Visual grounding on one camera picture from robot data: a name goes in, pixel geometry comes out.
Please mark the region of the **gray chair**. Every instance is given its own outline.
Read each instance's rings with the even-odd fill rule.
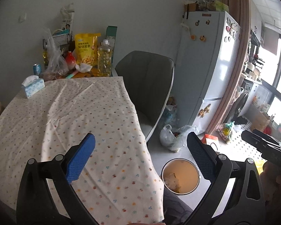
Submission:
[[[119,61],[115,70],[124,79],[147,142],[164,111],[172,88],[173,60],[150,52],[133,51]]]

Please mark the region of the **blue tissue box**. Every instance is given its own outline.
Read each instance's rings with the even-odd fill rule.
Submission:
[[[25,92],[25,96],[29,98],[30,96],[34,95],[36,92],[38,92],[44,87],[45,87],[45,83],[43,79],[35,79],[26,87],[22,86],[22,89]]]

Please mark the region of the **curtain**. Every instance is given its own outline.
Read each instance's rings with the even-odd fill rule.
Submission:
[[[250,1],[249,0],[220,0],[222,3],[229,6],[230,15],[236,20],[241,27],[241,37],[239,50],[237,53],[236,62],[232,71],[230,81],[228,83],[226,92],[223,99],[212,119],[209,126],[207,127],[206,133],[211,134],[215,128],[222,123],[223,116],[229,107],[230,101],[236,90],[244,59],[247,53],[247,47],[250,38]]]

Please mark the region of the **white pegboard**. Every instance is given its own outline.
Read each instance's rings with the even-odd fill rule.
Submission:
[[[247,124],[242,124],[241,131],[235,131],[233,133],[232,140],[229,144],[223,142],[220,136],[217,135],[220,141],[219,152],[227,155],[230,160],[234,161],[244,161],[246,158],[252,158],[255,161],[262,160],[261,153],[255,147],[241,139],[242,131],[250,131],[251,125],[252,123],[249,120]]]

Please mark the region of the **wire basket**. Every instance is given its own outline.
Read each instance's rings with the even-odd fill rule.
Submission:
[[[56,44],[62,46],[72,42],[72,34],[53,35],[53,40]],[[47,42],[43,39],[43,49],[46,49]]]

